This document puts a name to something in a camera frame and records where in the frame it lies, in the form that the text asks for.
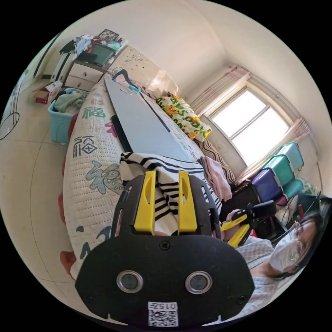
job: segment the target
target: printed number label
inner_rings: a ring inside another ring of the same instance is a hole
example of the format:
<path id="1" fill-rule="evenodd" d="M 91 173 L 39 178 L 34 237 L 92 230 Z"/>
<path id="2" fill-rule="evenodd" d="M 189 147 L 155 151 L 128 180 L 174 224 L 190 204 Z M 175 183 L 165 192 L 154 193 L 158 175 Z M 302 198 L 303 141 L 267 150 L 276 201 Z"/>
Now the printed number label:
<path id="1" fill-rule="evenodd" d="M 176 302 L 148 302 L 149 326 L 179 326 Z"/>

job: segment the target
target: cardboard box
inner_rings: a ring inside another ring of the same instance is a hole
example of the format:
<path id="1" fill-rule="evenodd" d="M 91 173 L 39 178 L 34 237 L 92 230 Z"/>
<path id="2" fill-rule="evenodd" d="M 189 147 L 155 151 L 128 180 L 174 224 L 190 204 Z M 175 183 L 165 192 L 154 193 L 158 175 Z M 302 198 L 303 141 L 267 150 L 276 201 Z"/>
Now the cardboard box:
<path id="1" fill-rule="evenodd" d="M 62 87 L 61 81 L 56 81 L 51 84 L 41 86 L 35 92 L 36 103 L 48 104 L 60 92 Z"/>

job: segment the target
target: headboard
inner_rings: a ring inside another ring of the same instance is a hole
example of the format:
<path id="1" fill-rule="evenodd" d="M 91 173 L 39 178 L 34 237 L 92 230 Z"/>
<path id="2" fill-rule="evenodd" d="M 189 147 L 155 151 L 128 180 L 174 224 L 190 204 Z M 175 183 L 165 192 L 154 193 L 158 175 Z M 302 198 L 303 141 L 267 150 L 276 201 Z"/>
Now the headboard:
<path id="1" fill-rule="evenodd" d="M 109 71 L 116 67 L 125 69 L 133 82 L 138 82 L 157 98 L 166 95 L 168 91 L 173 94 L 179 92 L 177 85 L 165 70 L 129 45 L 114 60 Z"/>

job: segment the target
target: pillow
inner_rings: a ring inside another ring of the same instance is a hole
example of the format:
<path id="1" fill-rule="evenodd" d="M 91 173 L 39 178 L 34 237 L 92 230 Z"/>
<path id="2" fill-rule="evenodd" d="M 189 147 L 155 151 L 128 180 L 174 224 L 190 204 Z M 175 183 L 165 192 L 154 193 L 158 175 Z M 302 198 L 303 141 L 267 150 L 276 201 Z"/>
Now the pillow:
<path id="1" fill-rule="evenodd" d="M 204 140 L 204 142 L 196 141 L 196 144 L 202 150 L 204 155 L 206 155 L 207 157 L 210 157 L 211 159 L 213 159 L 221 164 L 221 167 L 225 173 L 227 182 L 230 185 L 233 185 L 235 183 L 235 176 L 234 176 L 232 170 L 229 168 L 227 163 L 222 158 L 221 154 L 215 149 L 215 147 L 211 144 L 211 142 L 208 139 L 206 139 L 206 140 Z"/>
<path id="2" fill-rule="evenodd" d="M 157 104 L 184 131 L 190 139 L 203 142 L 211 132 L 211 127 L 203 123 L 191 106 L 182 98 L 170 94 L 170 97 L 156 99 Z"/>

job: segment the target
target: white cabinet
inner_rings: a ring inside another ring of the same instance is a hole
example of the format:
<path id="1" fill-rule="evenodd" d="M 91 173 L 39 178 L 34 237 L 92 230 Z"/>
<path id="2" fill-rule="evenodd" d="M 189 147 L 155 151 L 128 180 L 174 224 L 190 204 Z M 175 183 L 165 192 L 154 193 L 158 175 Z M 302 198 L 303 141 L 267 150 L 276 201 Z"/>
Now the white cabinet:
<path id="1" fill-rule="evenodd" d="M 99 82 L 106 70 L 85 62 L 74 61 L 66 77 L 65 87 L 90 91 Z"/>

